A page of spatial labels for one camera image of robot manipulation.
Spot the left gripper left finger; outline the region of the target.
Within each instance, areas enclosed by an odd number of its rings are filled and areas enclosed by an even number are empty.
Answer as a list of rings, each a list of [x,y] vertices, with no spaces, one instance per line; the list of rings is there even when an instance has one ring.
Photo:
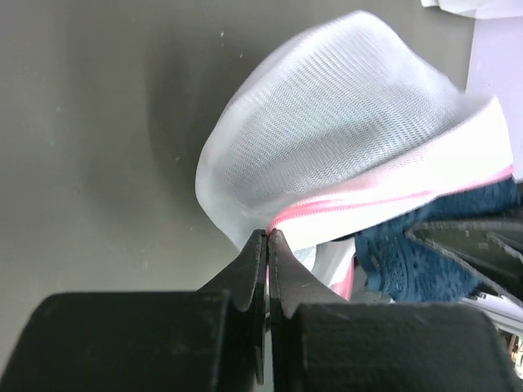
[[[237,257],[198,291],[198,314],[232,307],[241,314],[265,313],[266,234],[254,230]]]

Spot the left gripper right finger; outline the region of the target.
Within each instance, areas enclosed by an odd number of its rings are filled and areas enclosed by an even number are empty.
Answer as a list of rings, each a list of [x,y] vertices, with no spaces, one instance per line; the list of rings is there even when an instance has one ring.
[[[277,229],[268,239],[268,270],[271,319],[291,319],[302,304],[347,304],[294,257]]]

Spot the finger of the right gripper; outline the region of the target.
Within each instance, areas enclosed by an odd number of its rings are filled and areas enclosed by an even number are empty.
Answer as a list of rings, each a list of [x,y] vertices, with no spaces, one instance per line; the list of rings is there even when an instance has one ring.
[[[521,218],[419,222],[406,235],[457,262],[490,291],[522,305]]]

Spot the navy blue lace bra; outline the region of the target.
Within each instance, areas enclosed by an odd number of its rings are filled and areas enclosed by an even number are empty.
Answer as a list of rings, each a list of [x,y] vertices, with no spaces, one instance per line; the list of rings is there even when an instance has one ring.
[[[355,235],[355,256],[366,287],[394,301],[457,301],[480,280],[456,261],[416,243],[405,231],[417,222],[471,218],[521,204],[513,178],[450,194]]]

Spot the pink white mesh laundry bag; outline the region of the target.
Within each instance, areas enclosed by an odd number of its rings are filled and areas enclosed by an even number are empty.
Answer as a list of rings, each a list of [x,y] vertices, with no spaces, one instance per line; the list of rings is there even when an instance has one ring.
[[[195,193],[236,247],[278,229],[348,298],[357,233],[512,173],[498,100],[460,91],[359,11],[298,34],[251,73],[203,147]]]

